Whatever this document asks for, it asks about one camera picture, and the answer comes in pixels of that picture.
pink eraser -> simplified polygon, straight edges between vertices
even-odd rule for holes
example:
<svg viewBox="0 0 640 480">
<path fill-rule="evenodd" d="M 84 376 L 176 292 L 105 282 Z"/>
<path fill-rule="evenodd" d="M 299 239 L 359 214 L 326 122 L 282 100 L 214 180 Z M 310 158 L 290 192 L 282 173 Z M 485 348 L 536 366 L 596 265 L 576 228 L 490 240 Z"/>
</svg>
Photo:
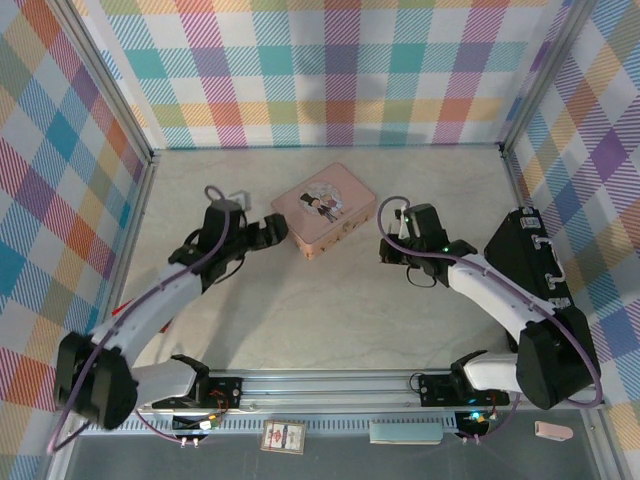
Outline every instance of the pink eraser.
<svg viewBox="0 0 640 480">
<path fill-rule="evenodd" d="M 536 436 L 555 440 L 556 442 L 564 442 L 573 438 L 573 430 L 553 423 L 536 422 Z"/>
</svg>

pink tin box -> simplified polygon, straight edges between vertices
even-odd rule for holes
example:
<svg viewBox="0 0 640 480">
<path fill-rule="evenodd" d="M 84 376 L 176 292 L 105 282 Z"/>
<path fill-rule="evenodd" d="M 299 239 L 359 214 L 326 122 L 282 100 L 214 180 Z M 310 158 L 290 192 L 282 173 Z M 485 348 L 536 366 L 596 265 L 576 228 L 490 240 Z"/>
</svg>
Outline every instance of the pink tin box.
<svg viewBox="0 0 640 480">
<path fill-rule="evenodd" d="M 302 253 L 312 259 L 373 217 L 375 195 L 334 163 L 271 202 Z"/>
</svg>

white marble floor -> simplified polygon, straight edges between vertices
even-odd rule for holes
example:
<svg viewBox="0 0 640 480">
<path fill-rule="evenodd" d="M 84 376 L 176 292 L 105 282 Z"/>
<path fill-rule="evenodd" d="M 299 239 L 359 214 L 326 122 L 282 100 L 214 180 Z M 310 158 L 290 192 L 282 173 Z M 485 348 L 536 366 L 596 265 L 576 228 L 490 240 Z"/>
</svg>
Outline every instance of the white marble floor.
<svg viewBox="0 0 640 480">
<path fill-rule="evenodd" d="M 400 194 L 434 204 L 449 237 L 479 250 L 515 205 L 498 152 L 489 147 L 161 155 L 125 299 L 201 225 L 209 183 L 226 193 L 249 191 L 252 221 L 271 213 L 272 199 L 339 161 L 378 201 Z M 289 239 L 249 254 L 237 275 L 158 334 L 139 364 L 185 353 L 216 369 L 419 369 L 446 367 L 476 349 L 505 351 L 501 327 L 471 301 L 441 285 L 412 287 L 404 268 L 380 264 L 379 238 L 370 221 L 313 261 Z"/>
</svg>

small card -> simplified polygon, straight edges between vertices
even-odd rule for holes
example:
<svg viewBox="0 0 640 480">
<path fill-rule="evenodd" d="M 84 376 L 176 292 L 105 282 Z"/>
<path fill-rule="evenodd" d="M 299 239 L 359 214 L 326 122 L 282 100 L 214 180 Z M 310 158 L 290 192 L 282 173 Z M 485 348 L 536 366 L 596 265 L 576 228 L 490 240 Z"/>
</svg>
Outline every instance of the small card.
<svg viewBox="0 0 640 480">
<path fill-rule="evenodd" d="M 304 436 L 307 427 L 304 423 L 264 422 L 261 450 L 266 452 L 296 453 L 302 455 Z"/>
</svg>

white connector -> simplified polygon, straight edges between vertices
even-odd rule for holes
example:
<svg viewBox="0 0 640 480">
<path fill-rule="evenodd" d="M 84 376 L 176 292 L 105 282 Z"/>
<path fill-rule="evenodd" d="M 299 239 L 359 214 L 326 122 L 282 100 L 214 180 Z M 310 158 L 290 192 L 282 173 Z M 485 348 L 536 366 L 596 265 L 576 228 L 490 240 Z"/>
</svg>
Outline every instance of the white connector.
<svg viewBox="0 0 640 480">
<path fill-rule="evenodd" d="M 236 202 L 242 207 L 242 210 L 248 212 L 251 210 L 251 196 L 249 192 L 245 192 L 244 190 L 240 190 L 239 192 L 232 193 L 227 196 L 227 200 L 231 200 Z"/>
</svg>

